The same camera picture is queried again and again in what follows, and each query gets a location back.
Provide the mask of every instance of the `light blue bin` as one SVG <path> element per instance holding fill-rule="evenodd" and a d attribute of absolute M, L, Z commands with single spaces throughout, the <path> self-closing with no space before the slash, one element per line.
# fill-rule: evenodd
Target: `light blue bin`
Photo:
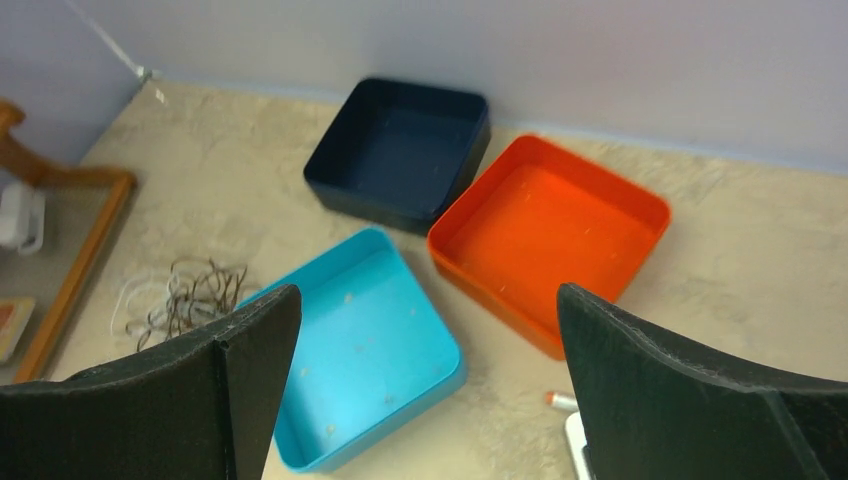
<path fill-rule="evenodd" d="M 367 228 L 274 285 L 303 320 L 274 439 L 295 472 L 331 472 L 459 389 L 456 340 L 380 229 Z"/>

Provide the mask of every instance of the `orange bin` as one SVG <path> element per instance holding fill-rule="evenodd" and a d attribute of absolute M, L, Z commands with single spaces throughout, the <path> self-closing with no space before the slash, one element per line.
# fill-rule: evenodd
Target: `orange bin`
<path fill-rule="evenodd" d="M 430 229 L 436 268 L 556 359 L 557 288 L 615 302 L 671 220 L 659 196 L 538 137 L 516 139 Z"/>

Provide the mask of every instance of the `wooden edge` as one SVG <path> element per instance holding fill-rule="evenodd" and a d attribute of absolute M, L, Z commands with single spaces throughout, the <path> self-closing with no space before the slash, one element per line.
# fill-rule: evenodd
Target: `wooden edge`
<path fill-rule="evenodd" d="M 129 195 L 135 185 L 135 177 L 132 173 L 119 169 L 109 169 L 109 171 L 111 172 L 109 176 L 113 179 L 109 198 L 100 210 L 100 214 L 91 227 L 85 243 L 83 243 L 82 248 L 77 254 L 71 269 L 68 271 L 68 275 L 62 283 L 59 293 L 41 321 L 35 337 L 27 347 L 26 353 L 21 360 L 21 365 L 15 373 L 14 383 L 35 380 L 43 373 L 48 360 L 50 360 L 53 354 L 59 336 L 82 294 L 89 271 L 97 260 L 98 253 L 106 243 L 112 226 L 129 199 Z"/>

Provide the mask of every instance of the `white object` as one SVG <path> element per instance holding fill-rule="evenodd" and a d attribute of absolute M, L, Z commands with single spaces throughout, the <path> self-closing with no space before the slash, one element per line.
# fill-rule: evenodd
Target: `white object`
<path fill-rule="evenodd" d="M 583 420 L 580 418 L 580 412 L 571 414 L 565 419 L 565 438 L 568 439 L 577 480 L 594 480 L 595 476 L 592 475 L 592 470 L 586 458 L 586 433 L 583 431 Z"/>
<path fill-rule="evenodd" d="M 546 393 L 545 403 L 559 410 L 565 410 L 568 412 L 576 412 L 580 410 L 580 407 L 577 405 L 577 399 L 562 392 Z"/>
<path fill-rule="evenodd" d="M 22 255 L 44 244 L 44 194 L 23 183 L 13 183 L 0 194 L 0 246 Z"/>

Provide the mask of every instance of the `white wall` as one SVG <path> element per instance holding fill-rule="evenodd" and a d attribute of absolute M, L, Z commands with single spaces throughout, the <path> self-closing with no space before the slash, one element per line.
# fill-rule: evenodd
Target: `white wall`
<path fill-rule="evenodd" d="M 138 90 L 138 76 L 63 0 L 9 0 L 0 12 L 0 96 L 27 114 L 16 138 L 79 162 Z"/>
<path fill-rule="evenodd" d="M 848 173 L 846 0 L 77 1 L 172 78 L 345 94 L 379 73 L 481 91 L 496 121 Z"/>

